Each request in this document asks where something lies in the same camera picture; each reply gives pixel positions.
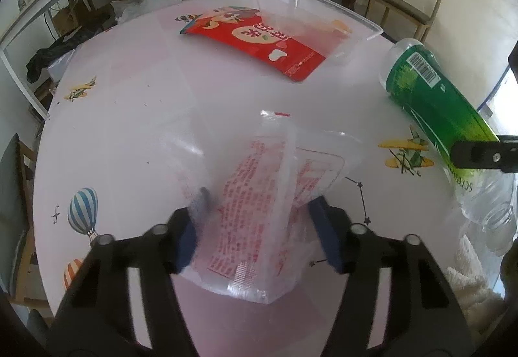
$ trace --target chair seat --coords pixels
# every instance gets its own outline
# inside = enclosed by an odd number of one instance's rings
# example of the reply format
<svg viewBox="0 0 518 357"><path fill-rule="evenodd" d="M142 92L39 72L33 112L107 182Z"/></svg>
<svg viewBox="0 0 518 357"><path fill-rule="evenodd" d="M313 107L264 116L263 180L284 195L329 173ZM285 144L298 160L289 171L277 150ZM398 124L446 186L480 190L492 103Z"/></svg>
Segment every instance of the chair seat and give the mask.
<svg viewBox="0 0 518 357"><path fill-rule="evenodd" d="M424 12L413 7L410 3L406 3L404 0L382 0L389 5L398 8L400 11L405 12L408 16L411 16L423 25L430 25L432 23L431 17Z"/></svg>

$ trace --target snack package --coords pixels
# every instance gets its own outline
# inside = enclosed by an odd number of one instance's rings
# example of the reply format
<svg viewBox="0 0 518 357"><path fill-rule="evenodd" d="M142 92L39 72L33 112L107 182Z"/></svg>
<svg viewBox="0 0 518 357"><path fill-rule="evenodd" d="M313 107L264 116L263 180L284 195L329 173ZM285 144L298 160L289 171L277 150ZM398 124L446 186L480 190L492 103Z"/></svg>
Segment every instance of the snack package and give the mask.
<svg viewBox="0 0 518 357"><path fill-rule="evenodd" d="M271 64L291 80L301 82L325 60L306 45L263 24L260 11L229 6L197 16L181 31L203 34Z"/></svg>
<svg viewBox="0 0 518 357"><path fill-rule="evenodd" d="M197 227L182 276L218 294L268 304L293 289L318 239L305 206L358 164L346 134L297 128L263 112L262 123L213 210Z"/></svg>

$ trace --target blue striped hot air balloon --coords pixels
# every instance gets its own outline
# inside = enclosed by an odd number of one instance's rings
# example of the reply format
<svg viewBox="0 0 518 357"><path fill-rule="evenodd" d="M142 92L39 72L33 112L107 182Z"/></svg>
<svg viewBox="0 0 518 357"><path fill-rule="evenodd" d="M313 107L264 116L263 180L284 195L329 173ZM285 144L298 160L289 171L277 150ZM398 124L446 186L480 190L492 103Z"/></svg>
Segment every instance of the blue striped hot air balloon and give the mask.
<svg viewBox="0 0 518 357"><path fill-rule="evenodd" d="M97 221L97 193L91 187L78 191L68 207L68 223L79 234L84 234L92 241L97 237L95 223Z"/></svg>

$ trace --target green plastic bottle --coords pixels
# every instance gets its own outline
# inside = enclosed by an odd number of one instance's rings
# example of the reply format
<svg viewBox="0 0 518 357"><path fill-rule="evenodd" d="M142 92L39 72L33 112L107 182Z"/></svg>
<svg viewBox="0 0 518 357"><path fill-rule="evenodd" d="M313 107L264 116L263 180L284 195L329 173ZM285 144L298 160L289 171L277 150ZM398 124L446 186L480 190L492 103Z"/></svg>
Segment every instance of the green plastic bottle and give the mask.
<svg viewBox="0 0 518 357"><path fill-rule="evenodd" d="M490 250L504 254L516 233L514 174L458 169L450 160L455 142L497 141L493 130L417 40L404 39L392 47L382 65L380 81L439 151L464 216L483 227Z"/></svg>

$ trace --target transparent plastic box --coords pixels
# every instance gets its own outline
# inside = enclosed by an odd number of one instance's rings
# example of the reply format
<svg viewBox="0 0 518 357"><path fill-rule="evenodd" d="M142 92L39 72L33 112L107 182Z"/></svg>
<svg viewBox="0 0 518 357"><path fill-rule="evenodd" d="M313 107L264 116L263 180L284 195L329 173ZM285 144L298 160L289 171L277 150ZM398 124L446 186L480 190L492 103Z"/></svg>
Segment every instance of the transparent plastic box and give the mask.
<svg viewBox="0 0 518 357"><path fill-rule="evenodd" d="M263 23L344 64L361 43L383 33L374 22L330 0L256 0Z"/></svg>

